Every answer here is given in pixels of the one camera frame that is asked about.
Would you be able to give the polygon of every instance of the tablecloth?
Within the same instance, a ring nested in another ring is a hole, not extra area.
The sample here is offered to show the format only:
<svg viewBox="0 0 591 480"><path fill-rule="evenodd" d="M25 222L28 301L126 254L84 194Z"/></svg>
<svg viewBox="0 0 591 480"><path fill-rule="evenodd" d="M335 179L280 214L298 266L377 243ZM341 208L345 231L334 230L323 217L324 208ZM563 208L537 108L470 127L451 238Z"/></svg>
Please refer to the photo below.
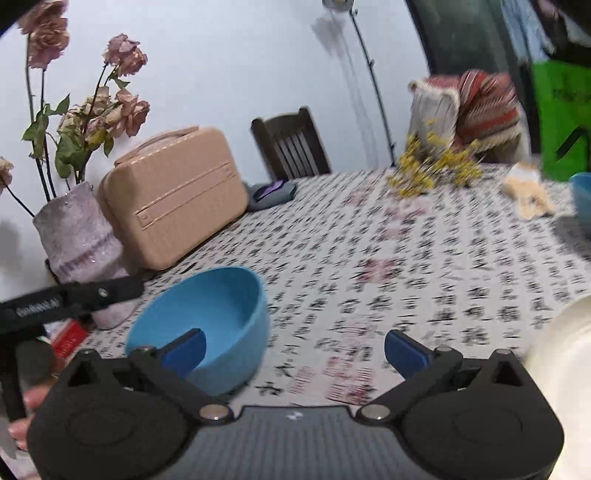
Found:
<svg viewBox="0 0 591 480"><path fill-rule="evenodd" d="M301 179L296 199L247 214L148 282L139 310L203 269L244 265L267 286L271 331L260 370L232 397L244 404L359 405L402 378L384 358L401 329L430 348L523 356L536 334L588 293L591 242L567 184L546 183L558 214L524 222L486 167L471 189L400 199L387 171ZM137 313L85 347L124 354Z"/></svg>

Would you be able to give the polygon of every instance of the blue gripper pad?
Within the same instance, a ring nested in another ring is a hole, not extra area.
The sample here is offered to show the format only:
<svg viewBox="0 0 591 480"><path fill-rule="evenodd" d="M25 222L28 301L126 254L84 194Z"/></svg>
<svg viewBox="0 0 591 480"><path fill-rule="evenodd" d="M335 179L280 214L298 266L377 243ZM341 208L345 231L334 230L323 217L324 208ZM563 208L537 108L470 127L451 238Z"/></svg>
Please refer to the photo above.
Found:
<svg viewBox="0 0 591 480"><path fill-rule="evenodd" d="M404 378L412 377L431 361L431 351L420 343L390 331L384 341L386 360Z"/></svg>
<svg viewBox="0 0 591 480"><path fill-rule="evenodd" d="M205 334L201 329L189 330L158 350L160 365L184 378L203 361L206 346Z"/></svg>

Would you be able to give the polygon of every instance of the human hand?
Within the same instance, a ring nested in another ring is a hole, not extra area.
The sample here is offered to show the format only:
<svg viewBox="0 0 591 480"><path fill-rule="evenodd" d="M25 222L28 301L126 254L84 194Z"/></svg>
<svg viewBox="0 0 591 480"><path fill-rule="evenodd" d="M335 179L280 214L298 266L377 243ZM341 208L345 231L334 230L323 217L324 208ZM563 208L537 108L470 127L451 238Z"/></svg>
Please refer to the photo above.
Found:
<svg viewBox="0 0 591 480"><path fill-rule="evenodd" d="M56 360L54 372L60 372L64 366L65 362L63 360ZM23 400L25 406L27 407L27 409L29 409L29 411L35 412L35 410L41 406L43 400L45 400L45 397L49 393L49 390L51 389L51 386L55 383L55 381L56 380L52 378L46 382L43 382L42 384L32 387L24 394ZM8 426L8 433L10 433L12 438L16 440L17 447L21 450L24 450L25 452L27 451L27 432L29 430L29 425L31 424L33 417L34 414L28 416L26 419L21 419L12 422Z"/></svg>

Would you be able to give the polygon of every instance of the lamp head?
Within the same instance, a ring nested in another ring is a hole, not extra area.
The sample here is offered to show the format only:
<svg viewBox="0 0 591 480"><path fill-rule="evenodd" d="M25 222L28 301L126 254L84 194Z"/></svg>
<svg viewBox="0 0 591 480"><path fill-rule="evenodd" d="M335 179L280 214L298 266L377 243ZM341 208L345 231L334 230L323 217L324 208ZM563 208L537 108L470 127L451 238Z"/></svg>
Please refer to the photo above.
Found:
<svg viewBox="0 0 591 480"><path fill-rule="evenodd" d="M353 8L354 0L322 0L322 4L334 12L349 12Z"/></svg>

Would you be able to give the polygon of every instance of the beige suitcase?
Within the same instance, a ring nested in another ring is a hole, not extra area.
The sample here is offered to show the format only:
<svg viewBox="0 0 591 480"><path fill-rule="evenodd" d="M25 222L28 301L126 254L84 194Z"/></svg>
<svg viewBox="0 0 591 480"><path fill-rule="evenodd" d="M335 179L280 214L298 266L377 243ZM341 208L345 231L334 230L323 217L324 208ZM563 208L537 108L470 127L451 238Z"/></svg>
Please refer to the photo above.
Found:
<svg viewBox="0 0 591 480"><path fill-rule="evenodd" d="M117 159L98 198L126 253L151 270L174 265L248 203L228 142L210 127L146 140Z"/></svg>

